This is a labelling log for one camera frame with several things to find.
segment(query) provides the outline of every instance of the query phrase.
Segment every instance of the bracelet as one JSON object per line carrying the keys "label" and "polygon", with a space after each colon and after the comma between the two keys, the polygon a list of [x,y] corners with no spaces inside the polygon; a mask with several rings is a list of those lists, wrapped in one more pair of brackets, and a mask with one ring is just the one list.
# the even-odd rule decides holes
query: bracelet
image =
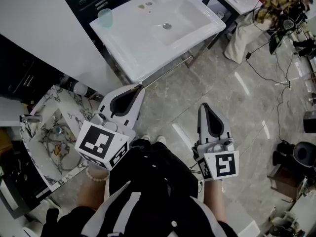
{"label": "bracelet", "polygon": [[110,173],[109,173],[105,178],[95,178],[95,177],[90,175],[89,167],[85,169],[85,172],[86,172],[87,176],[89,177],[89,179],[91,179],[93,182],[97,182],[97,183],[105,182],[110,177]]}

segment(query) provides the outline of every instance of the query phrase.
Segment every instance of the marble floor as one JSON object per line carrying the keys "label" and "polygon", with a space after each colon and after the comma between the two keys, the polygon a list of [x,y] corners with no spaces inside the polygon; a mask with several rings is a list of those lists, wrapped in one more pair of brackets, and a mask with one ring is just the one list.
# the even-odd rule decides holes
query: marble floor
{"label": "marble floor", "polygon": [[[267,41],[262,35],[248,45],[247,51],[254,51]],[[279,142],[277,105],[285,86],[261,79],[245,60],[239,65],[225,58],[223,50],[227,43],[223,37],[190,69],[181,65],[150,85],[135,129],[140,136],[149,134],[152,141],[158,135],[165,136],[168,148],[187,166],[192,166],[195,161],[191,146],[198,140],[198,108],[203,102],[219,108],[230,121],[240,154],[239,176],[225,179],[223,192],[228,200],[239,201],[260,226],[274,206],[287,208],[290,205],[284,201],[289,200],[287,197],[270,189],[267,178],[272,170],[272,152]],[[293,52],[289,40],[277,50],[285,73]],[[253,53],[249,62],[262,76],[285,80],[268,45]],[[302,122],[304,112],[311,109],[307,97],[313,88],[306,80],[308,73],[307,61],[294,56],[288,70],[292,87],[284,91],[283,103],[278,109],[280,137],[291,143],[314,140],[303,132]],[[80,173],[51,195],[62,207],[63,214],[75,207],[85,178],[85,173]],[[43,202],[32,215],[44,221],[45,206]]]}

